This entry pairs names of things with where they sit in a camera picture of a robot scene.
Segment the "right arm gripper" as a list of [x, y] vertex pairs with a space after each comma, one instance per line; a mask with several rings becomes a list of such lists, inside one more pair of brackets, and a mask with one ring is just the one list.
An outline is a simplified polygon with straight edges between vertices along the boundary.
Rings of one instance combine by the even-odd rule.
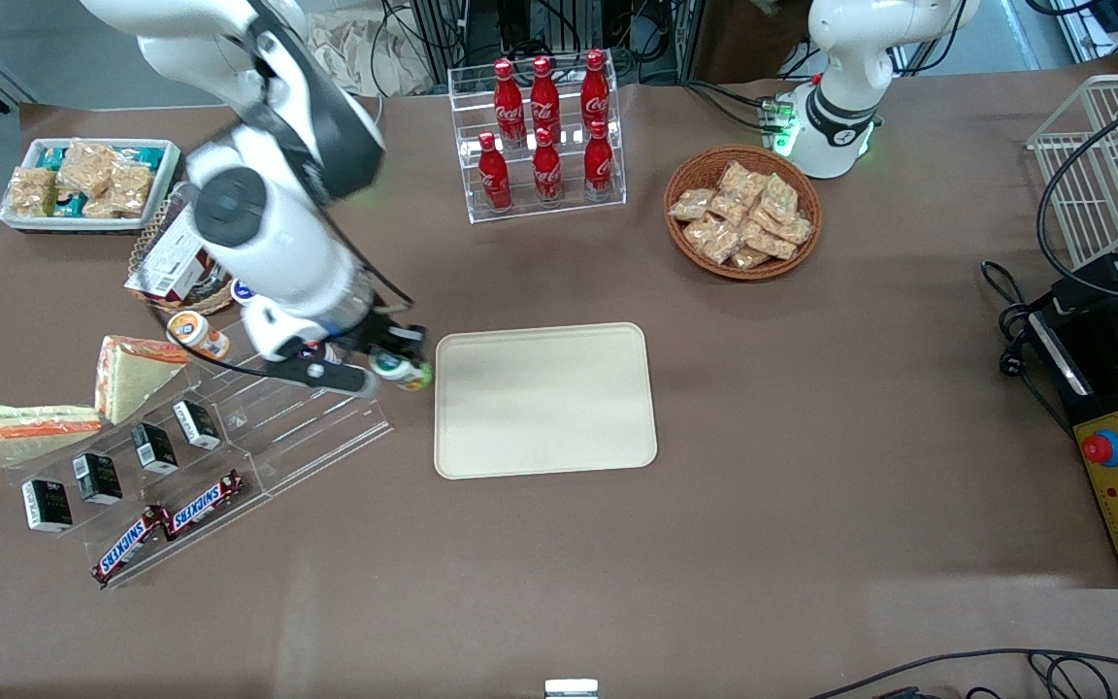
[[[338, 338], [370, 314], [368, 297], [338, 297], [325, 306], [287, 306], [254, 296], [246, 305], [246, 336], [267, 362], [268, 378], [341, 393], [377, 397], [373, 372], [351, 366], [350, 350]], [[427, 330], [421, 324], [386, 324], [370, 338], [370, 355], [423, 355]]]

